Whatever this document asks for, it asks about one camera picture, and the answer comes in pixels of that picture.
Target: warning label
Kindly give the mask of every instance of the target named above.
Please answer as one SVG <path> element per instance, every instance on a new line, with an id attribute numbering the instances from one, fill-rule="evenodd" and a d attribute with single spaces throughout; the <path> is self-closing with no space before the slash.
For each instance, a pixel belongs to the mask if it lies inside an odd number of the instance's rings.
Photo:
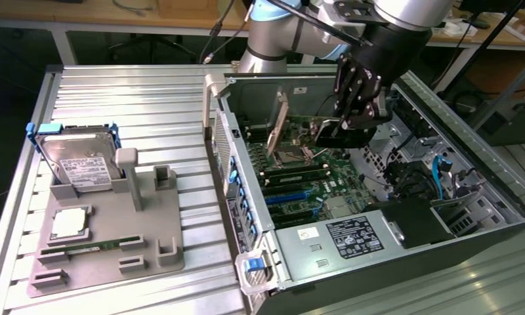
<path id="1" fill-rule="evenodd" d="M 105 159 L 89 157 L 85 159 L 61 159 L 64 172 L 74 187 L 89 187 L 110 184 Z"/>
<path id="2" fill-rule="evenodd" d="M 344 259 L 384 249 L 366 217 L 326 224 L 340 256 Z"/>

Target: slotted aluminum table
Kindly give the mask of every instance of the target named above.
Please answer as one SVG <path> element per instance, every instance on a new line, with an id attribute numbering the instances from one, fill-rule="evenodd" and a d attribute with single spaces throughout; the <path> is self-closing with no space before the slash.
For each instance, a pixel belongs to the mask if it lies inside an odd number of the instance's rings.
<path id="1" fill-rule="evenodd" d="M 289 69 L 333 70 L 317 65 Z M 230 67 L 72 66 L 45 75 L 34 123 L 114 121 L 122 146 L 138 149 L 137 171 L 161 163 L 176 170 L 185 269 L 36 299 L 26 296 L 52 176 L 26 141 L 0 223 L 0 314 L 245 313 L 200 127 L 202 80 L 214 72 L 230 72 Z M 312 314 L 498 312 L 525 314 L 525 232 L 458 266 Z"/>

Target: green circuit board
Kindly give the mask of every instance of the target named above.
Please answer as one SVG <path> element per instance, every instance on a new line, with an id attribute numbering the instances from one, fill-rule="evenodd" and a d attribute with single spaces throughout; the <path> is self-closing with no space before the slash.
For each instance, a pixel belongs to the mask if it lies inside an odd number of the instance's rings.
<path id="1" fill-rule="evenodd" d="M 368 188 L 358 180 L 358 172 L 349 159 L 338 158 L 338 151 L 328 149 L 322 152 L 324 149 L 321 148 L 301 149 L 300 147 L 290 146 L 289 142 L 282 142 L 281 144 L 284 146 L 278 146 L 272 155 L 266 154 L 266 144 L 246 144 L 253 168 L 258 174 L 273 170 L 288 170 L 322 164 L 328 165 L 329 173 L 326 179 L 298 183 L 297 187 L 301 189 L 288 192 L 282 192 L 281 187 L 288 188 L 289 185 L 266 189 L 264 181 L 260 180 L 258 183 L 261 185 L 265 198 L 288 196 L 289 194 L 300 192 L 305 192 L 308 194 L 305 200 L 268 205 L 277 228 L 296 226 L 338 217 L 338 213 L 336 213 L 334 216 L 328 209 L 328 200 L 332 200 L 330 198 L 336 198 L 336 200 L 338 200 L 340 197 L 344 199 L 346 207 L 342 207 L 341 213 L 345 213 L 345 215 L 360 213 L 364 210 L 364 207 L 376 201 L 368 191 Z M 313 155 L 314 158 L 308 159 L 308 154 Z M 312 211 L 313 213 L 310 217 L 280 222 L 281 218 L 290 217 L 288 215 L 308 213 L 308 211 Z"/>

